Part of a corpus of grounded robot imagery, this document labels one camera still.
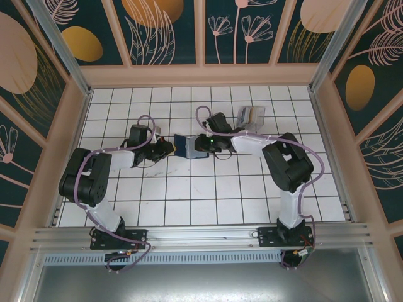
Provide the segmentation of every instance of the purple cable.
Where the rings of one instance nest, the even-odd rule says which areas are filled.
[[[305,184],[301,187],[300,194],[298,195],[298,214],[299,214],[302,218],[311,219],[311,220],[312,220],[312,234],[313,234],[313,237],[314,237],[314,244],[312,245],[312,247],[315,249],[315,244],[316,244],[316,227],[315,227],[315,220],[314,220],[314,217],[313,217],[312,215],[307,215],[307,216],[303,215],[301,208],[302,208],[302,196],[303,196],[303,193],[304,193],[305,189],[306,189],[308,186],[310,186],[311,184],[313,184],[314,182],[318,181],[318,180],[323,176],[323,174],[325,173],[325,164],[323,163],[323,160],[321,159],[321,157],[320,157],[316,152],[314,152],[311,148],[309,148],[309,147],[307,147],[307,146],[305,146],[305,145],[302,145],[301,143],[294,142],[293,140],[286,140],[285,138],[281,138],[281,137],[272,137],[271,135],[262,135],[262,134],[256,134],[256,133],[251,133],[251,132],[230,133],[230,134],[228,134],[228,133],[218,133],[218,132],[211,131],[211,130],[209,130],[209,129],[207,129],[206,127],[203,126],[203,123],[200,121],[200,118],[199,118],[199,116],[198,116],[198,112],[199,112],[199,110],[202,109],[202,108],[207,109],[208,114],[209,114],[210,116],[212,115],[212,112],[211,112],[211,110],[210,110],[209,107],[207,107],[207,106],[199,106],[199,107],[196,109],[196,121],[197,121],[197,123],[198,123],[205,131],[211,133],[212,135],[218,135],[218,136],[221,136],[221,137],[252,136],[252,137],[263,138],[263,139],[265,139],[265,140],[275,140],[275,141],[277,141],[277,142],[290,143],[290,144],[292,144],[292,145],[294,145],[294,146],[298,146],[298,147],[303,148],[304,150],[308,151],[309,153],[311,153],[311,154],[319,161],[319,163],[320,163],[320,165],[321,165],[321,172],[320,172],[319,175],[318,175],[317,177],[315,177],[313,180],[311,180],[311,181],[305,183]],[[280,265],[281,265],[282,267],[284,267],[284,268],[289,268],[289,266],[288,266],[288,267],[286,266],[286,265],[288,265],[288,264],[284,262],[284,256],[285,256],[285,251],[283,251],[283,252],[281,253],[281,262],[280,262]]]
[[[135,266],[137,263],[139,263],[139,262],[145,257],[145,255],[147,255],[147,254],[150,252],[151,244],[150,244],[149,242],[137,241],[137,240],[132,240],[132,239],[128,239],[128,238],[121,237],[121,236],[116,235],[115,233],[109,231],[109,230],[106,229],[104,226],[100,225],[99,222],[96,221],[96,219],[95,219],[95,218],[91,215],[91,213],[87,210],[87,208],[86,208],[85,206],[83,206],[83,205],[80,204],[79,199],[78,199],[78,185],[79,185],[80,178],[81,178],[81,174],[82,174],[82,172],[83,172],[83,170],[84,170],[85,165],[87,164],[88,160],[89,160],[94,154],[97,154],[97,153],[105,153],[105,152],[112,152],[112,151],[120,151],[120,150],[123,150],[123,151],[131,151],[131,150],[135,150],[135,149],[139,149],[139,148],[141,148],[141,147],[144,147],[144,146],[147,145],[149,142],[151,142],[152,138],[154,137],[154,134],[156,133],[156,122],[154,121],[154,119],[153,119],[151,116],[149,116],[149,115],[142,115],[142,116],[140,116],[139,119],[137,120],[137,124],[140,123],[140,120],[141,120],[142,118],[148,118],[148,119],[150,119],[151,122],[152,122],[152,133],[151,133],[151,136],[150,136],[144,143],[142,143],[142,144],[140,144],[140,145],[138,145],[138,146],[136,146],[136,147],[131,147],[131,148],[121,148],[121,147],[117,147],[117,148],[98,149],[98,150],[92,151],[90,154],[88,154],[88,155],[84,158],[84,161],[82,162],[82,164],[81,164],[81,166],[80,166],[80,169],[78,170],[76,182],[74,183],[73,197],[74,197],[74,202],[75,202],[75,204],[78,205],[78,207],[84,209],[84,211],[87,213],[88,218],[89,218],[98,228],[100,228],[102,231],[106,232],[107,234],[109,234],[109,235],[111,235],[112,237],[115,237],[115,238],[117,238],[117,239],[119,239],[119,240],[123,240],[123,241],[126,241],[126,242],[134,243],[134,244],[137,244],[137,245],[138,245],[138,244],[144,244],[144,245],[147,246],[147,250],[146,250],[135,262],[133,262],[133,263],[130,264],[129,266],[125,266],[123,269],[120,269],[119,271],[115,271],[117,274],[118,274],[119,272],[125,272],[125,271],[129,270],[129,269],[131,269],[133,266]],[[119,259],[119,258],[123,258],[123,257],[129,257],[129,256],[122,256],[122,255],[119,255],[119,256],[116,256],[116,257],[110,259],[110,260],[107,262],[106,267],[108,268],[109,272],[112,271],[112,270],[110,269],[110,267],[109,267],[110,262],[112,262],[112,261],[114,261],[114,260],[116,260],[116,259]]]

